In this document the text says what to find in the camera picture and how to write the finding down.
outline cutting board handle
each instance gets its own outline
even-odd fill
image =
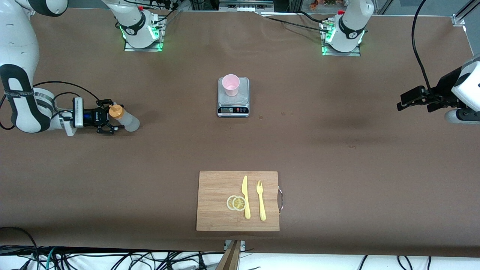
[[[280,213],[282,212],[282,209],[283,209],[283,192],[280,189],[280,186],[278,186],[278,192],[280,193],[280,201],[282,203],[282,205],[278,208],[278,214],[280,215]]]

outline plastic cup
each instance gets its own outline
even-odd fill
[[[225,75],[222,79],[222,86],[225,88],[227,95],[236,96],[239,92],[240,78],[233,74]]]

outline lemon slice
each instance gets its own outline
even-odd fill
[[[244,197],[236,197],[233,199],[233,208],[237,211],[243,211],[245,209],[246,201]]]
[[[228,207],[228,209],[235,211],[235,208],[233,208],[233,200],[234,200],[236,197],[237,197],[236,195],[232,195],[232,196],[228,197],[228,199],[227,199],[227,207]]]

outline orange bottle cap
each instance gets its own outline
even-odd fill
[[[112,105],[108,110],[108,114],[115,119],[122,118],[124,113],[125,113],[125,110],[120,105]]]

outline table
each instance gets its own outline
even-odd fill
[[[256,252],[480,254],[480,127],[448,124],[446,110],[396,110],[400,94],[424,84],[412,17],[372,17],[357,58],[322,56],[318,33],[248,12],[181,13],[159,53],[123,52],[108,10],[32,22],[35,82],[80,84],[125,104],[141,128],[2,131],[0,225],[27,229],[39,245],[215,251],[243,239]],[[450,18],[417,27],[432,84],[471,57]],[[216,116],[217,80],[228,73],[250,79],[247,119]],[[80,89],[45,87],[94,105]],[[280,231],[195,231],[200,170],[278,171]]]

